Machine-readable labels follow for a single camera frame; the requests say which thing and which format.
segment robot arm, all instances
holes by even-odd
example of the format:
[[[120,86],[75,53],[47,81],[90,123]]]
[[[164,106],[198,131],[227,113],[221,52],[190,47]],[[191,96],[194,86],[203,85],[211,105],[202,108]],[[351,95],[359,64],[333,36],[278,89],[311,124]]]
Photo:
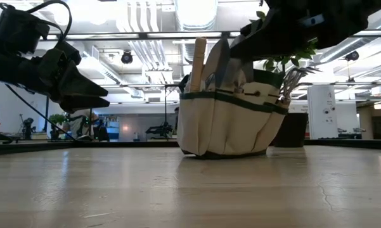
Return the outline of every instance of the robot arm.
[[[48,1],[36,10],[53,3],[65,5],[62,1]],[[76,66],[81,62],[80,54],[63,40],[63,33],[55,48],[43,57],[31,60],[21,57],[22,53],[33,53],[41,37],[46,39],[48,25],[57,25],[31,15],[32,10],[20,11],[7,4],[0,7],[3,9],[0,16],[1,82],[49,96],[69,113],[110,104],[100,98],[107,96],[108,91],[79,73]]]
[[[329,48],[366,29],[368,16],[381,10],[381,0],[266,2],[269,6],[266,19],[241,29],[246,39],[231,48],[231,57],[261,60],[288,56],[313,39],[318,40],[318,49]]]

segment table surface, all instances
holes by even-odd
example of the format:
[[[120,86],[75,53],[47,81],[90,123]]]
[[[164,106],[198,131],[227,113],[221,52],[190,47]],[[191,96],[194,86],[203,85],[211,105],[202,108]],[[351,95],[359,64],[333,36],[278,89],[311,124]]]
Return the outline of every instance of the table surface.
[[[381,227],[381,151],[203,161],[179,148],[0,156],[0,227]]]

